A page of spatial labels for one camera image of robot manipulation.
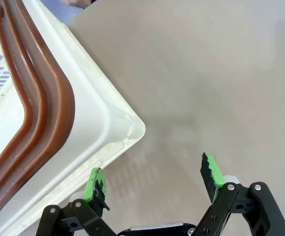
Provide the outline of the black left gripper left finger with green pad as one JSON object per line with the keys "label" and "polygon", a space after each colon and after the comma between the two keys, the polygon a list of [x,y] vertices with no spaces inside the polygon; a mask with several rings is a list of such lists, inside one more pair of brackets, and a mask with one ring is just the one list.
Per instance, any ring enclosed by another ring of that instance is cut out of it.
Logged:
{"label": "black left gripper left finger with green pad", "polygon": [[91,170],[83,196],[65,207],[48,205],[44,208],[37,236],[72,236],[84,230],[89,236],[115,236],[116,233],[102,219],[105,203],[106,182],[102,169]]}

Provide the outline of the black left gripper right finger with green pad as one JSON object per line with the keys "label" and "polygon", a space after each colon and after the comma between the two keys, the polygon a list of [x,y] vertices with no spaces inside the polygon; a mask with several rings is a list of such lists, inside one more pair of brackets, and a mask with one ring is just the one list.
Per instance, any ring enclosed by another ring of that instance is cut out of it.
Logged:
{"label": "black left gripper right finger with green pad", "polygon": [[268,185],[249,187],[227,181],[212,155],[202,154],[200,169],[211,205],[194,230],[196,236],[221,235],[229,217],[241,214],[253,236],[285,236],[285,219]]}

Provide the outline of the person's right hand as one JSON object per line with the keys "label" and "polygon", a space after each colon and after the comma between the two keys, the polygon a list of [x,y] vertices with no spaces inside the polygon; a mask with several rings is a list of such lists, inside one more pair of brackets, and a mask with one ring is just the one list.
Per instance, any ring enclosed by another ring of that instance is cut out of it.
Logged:
{"label": "person's right hand", "polygon": [[64,4],[69,6],[75,6],[79,8],[87,8],[90,6],[95,0],[61,0]]}

